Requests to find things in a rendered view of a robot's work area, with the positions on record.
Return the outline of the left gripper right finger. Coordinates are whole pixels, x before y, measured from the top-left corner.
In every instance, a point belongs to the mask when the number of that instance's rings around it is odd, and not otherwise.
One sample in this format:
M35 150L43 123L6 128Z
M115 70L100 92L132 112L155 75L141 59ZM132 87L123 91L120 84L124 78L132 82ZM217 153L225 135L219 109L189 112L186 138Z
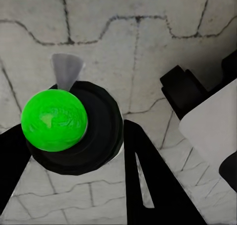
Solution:
M127 225L207 225L143 128L124 120ZM137 153L154 208L143 205Z

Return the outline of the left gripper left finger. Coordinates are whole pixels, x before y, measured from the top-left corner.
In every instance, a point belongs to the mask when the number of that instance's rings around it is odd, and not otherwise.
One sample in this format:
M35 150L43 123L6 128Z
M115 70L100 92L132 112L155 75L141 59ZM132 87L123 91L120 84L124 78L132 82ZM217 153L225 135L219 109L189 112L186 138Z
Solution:
M31 156L21 124L0 135L0 216Z

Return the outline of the insectifuge atomizer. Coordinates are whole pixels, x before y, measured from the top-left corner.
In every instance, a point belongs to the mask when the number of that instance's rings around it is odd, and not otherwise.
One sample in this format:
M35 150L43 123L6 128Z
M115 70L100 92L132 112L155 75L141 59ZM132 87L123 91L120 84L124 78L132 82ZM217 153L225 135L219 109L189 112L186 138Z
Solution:
M124 121L103 87L77 81L81 58L53 54L56 84L25 105L21 129L33 158L46 170L79 176L99 169L124 148Z

